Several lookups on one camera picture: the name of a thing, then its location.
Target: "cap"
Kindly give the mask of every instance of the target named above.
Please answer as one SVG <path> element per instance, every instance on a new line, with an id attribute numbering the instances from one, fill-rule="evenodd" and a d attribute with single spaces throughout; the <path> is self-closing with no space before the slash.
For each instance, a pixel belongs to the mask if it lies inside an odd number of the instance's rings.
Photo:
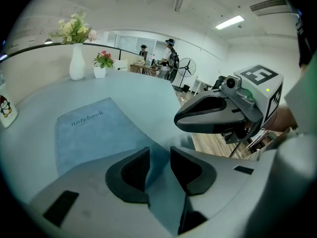
<path id="1" fill-rule="evenodd" d="M 175 44 L 175 41 L 174 41 L 173 39 L 168 39 L 168 40 L 166 40 L 165 42 L 168 42 L 168 43 L 170 43 L 170 44 L 172 44 L 172 45 Z"/>

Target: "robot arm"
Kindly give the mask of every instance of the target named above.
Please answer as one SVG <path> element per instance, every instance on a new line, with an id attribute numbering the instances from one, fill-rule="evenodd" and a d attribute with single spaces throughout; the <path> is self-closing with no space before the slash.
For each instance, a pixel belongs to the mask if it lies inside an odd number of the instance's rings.
<path id="1" fill-rule="evenodd" d="M 221 133 L 227 144 L 256 135 L 277 109 L 283 76 L 261 65 L 228 76 L 219 89 L 200 93 L 178 111 L 174 123 L 183 131 Z M 253 126 L 245 129 L 247 122 Z"/>

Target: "white vase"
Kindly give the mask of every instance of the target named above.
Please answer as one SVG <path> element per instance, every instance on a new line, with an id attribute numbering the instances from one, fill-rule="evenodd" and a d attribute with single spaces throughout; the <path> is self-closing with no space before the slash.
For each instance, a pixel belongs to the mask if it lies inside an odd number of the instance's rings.
<path id="1" fill-rule="evenodd" d="M 106 67 L 94 67 L 94 74 L 96 78 L 104 78 L 106 75 Z"/>
<path id="2" fill-rule="evenodd" d="M 85 77 L 85 61 L 82 47 L 82 43 L 73 44 L 73 57 L 69 66 L 69 75 L 72 80 L 80 80 Z"/>

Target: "penguin sticker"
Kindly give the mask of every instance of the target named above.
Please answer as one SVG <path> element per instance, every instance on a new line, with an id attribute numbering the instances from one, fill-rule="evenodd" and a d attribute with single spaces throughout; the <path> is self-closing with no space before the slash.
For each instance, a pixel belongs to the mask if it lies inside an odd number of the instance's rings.
<path id="1" fill-rule="evenodd" d="M 7 117 L 11 112 L 10 102 L 7 101 L 6 97 L 0 95 L 0 112 L 4 117 Z"/>

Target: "blue notebook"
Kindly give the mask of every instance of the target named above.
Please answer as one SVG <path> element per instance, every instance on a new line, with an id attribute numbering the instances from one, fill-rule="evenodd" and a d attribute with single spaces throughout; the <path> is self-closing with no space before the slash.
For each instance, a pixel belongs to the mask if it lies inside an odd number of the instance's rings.
<path id="1" fill-rule="evenodd" d="M 169 151 L 145 135 L 111 98 L 70 111 L 55 125 L 60 176 L 81 163 L 146 146 L 150 147 L 146 179 L 150 210 L 176 236 L 186 194 L 170 168 Z"/>

